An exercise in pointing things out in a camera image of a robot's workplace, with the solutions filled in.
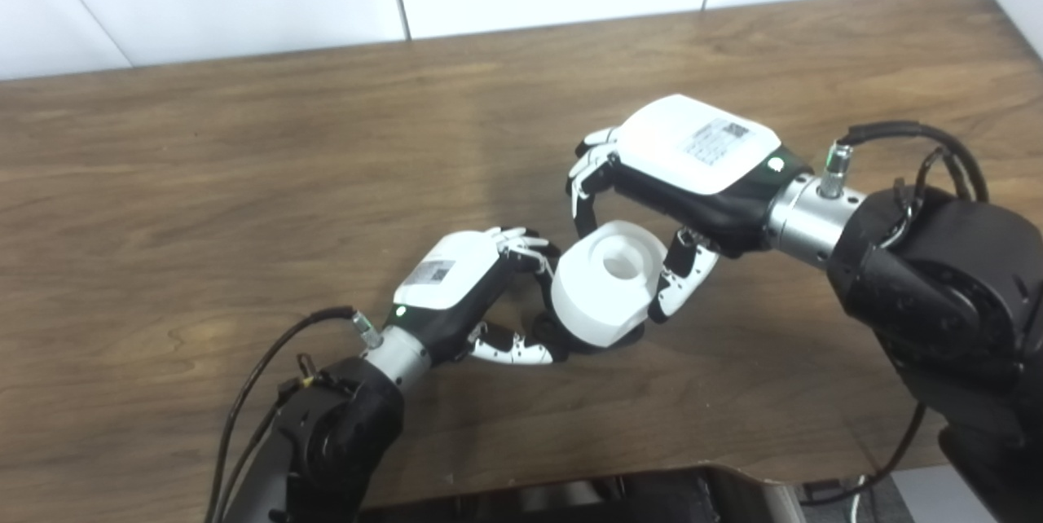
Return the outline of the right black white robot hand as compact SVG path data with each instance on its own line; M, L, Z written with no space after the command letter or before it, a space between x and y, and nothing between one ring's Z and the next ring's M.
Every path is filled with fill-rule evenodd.
M576 147L566 193L580 237L596 229L597 194L614 190L676 220L649 319L665 323L719 256L772 247L770 214L811 166L774 130L682 94L642 106Z

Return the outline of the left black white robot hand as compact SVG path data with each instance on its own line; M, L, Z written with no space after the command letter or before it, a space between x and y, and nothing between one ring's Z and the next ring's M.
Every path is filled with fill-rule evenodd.
M401 282L388 323L421 346L431 367L472 355L515 366L563 363L569 352L562 346L486 319L518 275L533 275L548 303L559 256L529 227L450 233Z

